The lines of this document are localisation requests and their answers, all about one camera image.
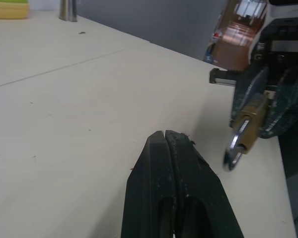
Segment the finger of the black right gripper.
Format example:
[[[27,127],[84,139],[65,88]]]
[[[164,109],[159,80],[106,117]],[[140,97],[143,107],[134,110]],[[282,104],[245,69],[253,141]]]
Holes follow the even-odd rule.
[[[259,136],[267,139],[285,133],[298,121],[298,83],[281,84],[268,109]]]
[[[248,67],[237,78],[229,126],[233,125],[242,108],[256,93],[263,93],[267,84],[268,67]]]

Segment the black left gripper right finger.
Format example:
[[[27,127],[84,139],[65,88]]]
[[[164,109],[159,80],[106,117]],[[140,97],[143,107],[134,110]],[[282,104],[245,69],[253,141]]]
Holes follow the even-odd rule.
[[[177,238],[241,238],[222,183],[187,135],[165,133],[177,193]]]

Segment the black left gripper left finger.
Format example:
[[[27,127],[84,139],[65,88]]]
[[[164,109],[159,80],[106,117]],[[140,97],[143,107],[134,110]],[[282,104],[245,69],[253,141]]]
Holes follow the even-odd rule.
[[[121,237],[171,238],[176,189],[163,131],[150,135],[126,185]]]

